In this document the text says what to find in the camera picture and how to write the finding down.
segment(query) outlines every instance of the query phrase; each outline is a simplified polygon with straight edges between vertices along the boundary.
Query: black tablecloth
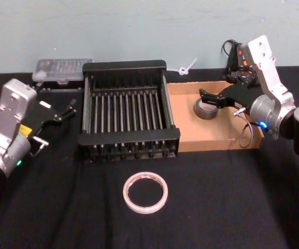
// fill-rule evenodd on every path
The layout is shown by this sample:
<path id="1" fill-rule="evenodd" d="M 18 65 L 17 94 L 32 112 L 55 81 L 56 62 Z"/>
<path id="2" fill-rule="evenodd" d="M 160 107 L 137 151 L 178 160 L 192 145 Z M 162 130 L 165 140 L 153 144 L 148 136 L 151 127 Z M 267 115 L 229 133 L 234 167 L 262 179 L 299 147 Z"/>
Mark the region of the black tablecloth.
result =
<path id="1" fill-rule="evenodd" d="M 299 67 L 279 67 L 299 106 Z M 219 80 L 222 70 L 168 73 L 169 82 Z M 31 83 L 30 74 L 0 74 Z M 42 92 L 63 110 L 82 92 Z M 35 159 L 12 173 L 0 200 L 0 248 L 299 248 L 299 157 L 293 142 L 266 135 L 260 149 L 180 153 L 177 158 L 83 163 L 77 148 L 81 113 L 43 136 Z M 131 211 L 126 179 L 140 171 L 167 182 L 157 213 Z M 134 188 L 143 201 L 151 188 Z"/>

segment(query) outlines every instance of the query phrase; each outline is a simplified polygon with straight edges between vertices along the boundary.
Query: white cable tie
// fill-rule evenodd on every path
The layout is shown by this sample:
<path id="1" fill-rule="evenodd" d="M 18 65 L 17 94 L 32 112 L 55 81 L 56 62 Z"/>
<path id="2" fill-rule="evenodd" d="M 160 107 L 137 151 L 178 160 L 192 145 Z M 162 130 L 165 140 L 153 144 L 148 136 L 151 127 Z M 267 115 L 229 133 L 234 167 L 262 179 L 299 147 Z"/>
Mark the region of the white cable tie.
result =
<path id="1" fill-rule="evenodd" d="M 189 70 L 191 69 L 191 67 L 196 63 L 197 58 L 195 58 L 192 63 L 187 67 L 181 67 L 180 69 L 175 69 L 175 68 L 167 68 L 167 71 L 173 71 L 173 72 L 178 72 L 180 75 L 186 75 L 189 74 Z"/>

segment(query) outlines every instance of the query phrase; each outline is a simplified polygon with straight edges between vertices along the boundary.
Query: gray tape roll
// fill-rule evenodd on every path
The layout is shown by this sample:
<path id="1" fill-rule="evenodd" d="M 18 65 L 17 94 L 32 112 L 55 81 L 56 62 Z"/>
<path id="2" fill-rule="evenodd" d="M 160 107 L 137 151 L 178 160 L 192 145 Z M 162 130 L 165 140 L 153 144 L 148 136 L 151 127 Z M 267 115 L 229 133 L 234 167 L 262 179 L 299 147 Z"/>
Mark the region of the gray tape roll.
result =
<path id="1" fill-rule="evenodd" d="M 195 102 L 193 110 L 196 116 L 206 120 L 215 118 L 218 112 L 218 108 L 216 106 L 202 103 L 201 99 L 198 99 Z"/>

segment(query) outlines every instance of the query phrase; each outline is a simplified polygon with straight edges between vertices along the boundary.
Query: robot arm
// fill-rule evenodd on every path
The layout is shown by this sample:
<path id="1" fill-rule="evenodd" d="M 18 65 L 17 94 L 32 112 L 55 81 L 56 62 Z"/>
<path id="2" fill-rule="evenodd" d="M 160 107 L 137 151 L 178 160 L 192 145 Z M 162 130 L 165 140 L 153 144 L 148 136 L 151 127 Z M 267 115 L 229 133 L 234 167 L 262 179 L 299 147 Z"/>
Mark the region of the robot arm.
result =
<path id="1" fill-rule="evenodd" d="M 299 155 L 299 107 L 295 107 L 292 93 L 279 79 L 267 37 L 260 36 L 239 47 L 250 70 L 256 72 L 257 79 L 253 80 L 258 80 L 260 86 L 252 83 L 252 74 L 237 75 L 234 84 L 219 94 L 200 89 L 202 102 L 243 110 L 273 136 L 294 139 L 294 150 Z"/>
<path id="2" fill-rule="evenodd" d="M 31 154 L 31 142 L 41 144 L 39 151 L 48 146 L 48 142 L 36 136 L 41 129 L 50 123 L 61 124 L 76 112 L 73 109 L 75 100 L 64 113 L 58 114 L 48 103 L 37 102 L 36 97 L 36 90 L 16 79 L 3 85 L 0 99 L 0 191 L 21 159 L 27 153 Z"/>

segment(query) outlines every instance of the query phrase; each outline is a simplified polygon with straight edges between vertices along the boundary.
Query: dish rack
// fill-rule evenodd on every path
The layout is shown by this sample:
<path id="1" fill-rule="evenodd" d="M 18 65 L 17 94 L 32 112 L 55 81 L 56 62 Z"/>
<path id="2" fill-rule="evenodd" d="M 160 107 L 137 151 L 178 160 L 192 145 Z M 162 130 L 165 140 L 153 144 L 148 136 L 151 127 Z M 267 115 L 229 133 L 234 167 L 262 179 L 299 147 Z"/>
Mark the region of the dish rack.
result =
<path id="1" fill-rule="evenodd" d="M 90 160 L 175 157 L 174 125 L 163 60 L 86 63 L 78 144 Z"/>

